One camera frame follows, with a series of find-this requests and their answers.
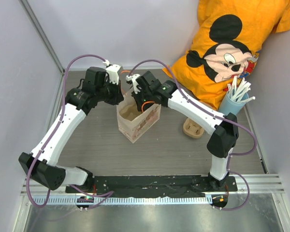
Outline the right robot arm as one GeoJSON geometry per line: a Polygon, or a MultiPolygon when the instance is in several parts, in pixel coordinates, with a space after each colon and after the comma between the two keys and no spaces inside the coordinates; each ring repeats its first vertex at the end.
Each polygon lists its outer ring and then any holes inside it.
{"type": "Polygon", "coordinates": [[[197,123],[209,135],[207,150],[212,155],[211,168],[207,177],[210,189],[219,191],[226,185],[229,176],[227,170],[228,157],[235,147],[239,132],[234,125],[237,118],[233,114],[227,116],[212,110],[203,103],[191,99],[175,82],[167,80],[161,83],[147,71],[143,75],[126,76],[126,82],[133,87],[132,97],[138,111],[145,108],[146,102],[159,104],[178,111],[197,123]]]}

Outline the printed paper takeout bag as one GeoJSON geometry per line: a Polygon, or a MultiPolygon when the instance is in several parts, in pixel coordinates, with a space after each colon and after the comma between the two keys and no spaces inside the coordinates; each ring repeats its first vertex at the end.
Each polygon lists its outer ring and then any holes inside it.
{"type": "Polygon", "coordinates": [[[124,101],[116,106],[117,123],[119,131],[126,136],[128,140],[135,143],[145,132],[147,132],[160,118],[161,105],[153,104],[133,121],[124,119],[119,111],[129,104],[136,104],[131,96],[133,89],[130,89],[124,95],[124,101]]]}

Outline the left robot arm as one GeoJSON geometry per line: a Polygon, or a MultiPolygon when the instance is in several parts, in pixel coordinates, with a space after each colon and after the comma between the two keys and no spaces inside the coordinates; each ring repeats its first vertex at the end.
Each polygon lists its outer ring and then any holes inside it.
{"type": "Polygon", "coordinates": [[[67,92],[65,107],[41,142],[30,152],[23,152],[18,161],[30,179],[50,190],[61,185],[76,185],[83,193],[93,188],[92,173],[84,168],[58,166],[61,155],[70,136],[99,102],[118,105],[123,101],[120,65],[107,68],[90,67],[78,87],[67,92]]]}

